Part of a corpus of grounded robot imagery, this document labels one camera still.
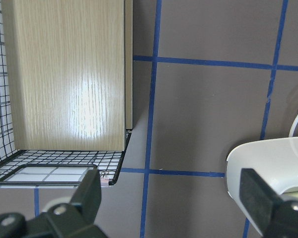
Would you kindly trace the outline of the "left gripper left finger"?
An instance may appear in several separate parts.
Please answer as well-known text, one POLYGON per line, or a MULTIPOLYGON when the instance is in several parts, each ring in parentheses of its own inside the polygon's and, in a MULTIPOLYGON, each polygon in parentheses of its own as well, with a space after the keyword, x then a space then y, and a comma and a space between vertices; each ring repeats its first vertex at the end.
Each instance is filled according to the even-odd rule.
POLYGON ((20 213, 0 214, 0 238, 105 238, 94 224, 100 203, 99 171, 89 170, 68 203, 56 204, 28 221, 20 213))

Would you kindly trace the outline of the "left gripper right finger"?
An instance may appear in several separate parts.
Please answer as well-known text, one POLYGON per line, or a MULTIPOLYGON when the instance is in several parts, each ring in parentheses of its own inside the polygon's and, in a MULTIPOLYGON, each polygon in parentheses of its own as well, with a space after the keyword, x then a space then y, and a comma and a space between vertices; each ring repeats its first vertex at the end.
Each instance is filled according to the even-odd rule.
POLYGON ((264 238, 298 238, 298 197, 278 195, 254 169, 242 169, 239 198, 264 238))

